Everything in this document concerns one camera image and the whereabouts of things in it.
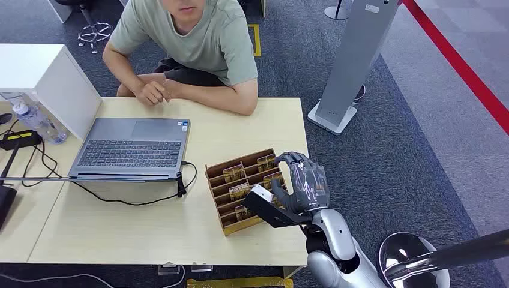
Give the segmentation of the person's left hand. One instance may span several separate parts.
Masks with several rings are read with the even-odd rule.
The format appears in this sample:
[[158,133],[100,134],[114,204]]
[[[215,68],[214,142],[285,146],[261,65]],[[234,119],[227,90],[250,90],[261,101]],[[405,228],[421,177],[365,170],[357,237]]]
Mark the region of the person's left hand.
[[172,79],[166,79],[163,82],[164,92],[163,96],[166,101],[170,101],[171,99],[183,99],[183,89],[185,84],[180,83],[178,81]]

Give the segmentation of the person's right hand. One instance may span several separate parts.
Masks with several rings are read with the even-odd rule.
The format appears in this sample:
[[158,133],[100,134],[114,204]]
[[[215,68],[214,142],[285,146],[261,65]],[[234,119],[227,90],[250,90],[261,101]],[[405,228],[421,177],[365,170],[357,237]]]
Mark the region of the person's right hand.
[[171,99],[170,92],[156,81],[141,84],[134,89],[133,93],[140,102],[148,106],[154,106]]

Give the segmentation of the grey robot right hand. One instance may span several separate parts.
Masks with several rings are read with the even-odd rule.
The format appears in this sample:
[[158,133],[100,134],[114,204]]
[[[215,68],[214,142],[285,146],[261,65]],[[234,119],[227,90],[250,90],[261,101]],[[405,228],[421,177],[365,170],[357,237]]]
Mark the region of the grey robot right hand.
[[276,179],[271,181],[271,188],[286,210],[300,214],[329,207],[330,191],[322,166],[294,151],[284,152],[274,159],[275,165],[280,162],[289,167],[293,193],[288,194]]

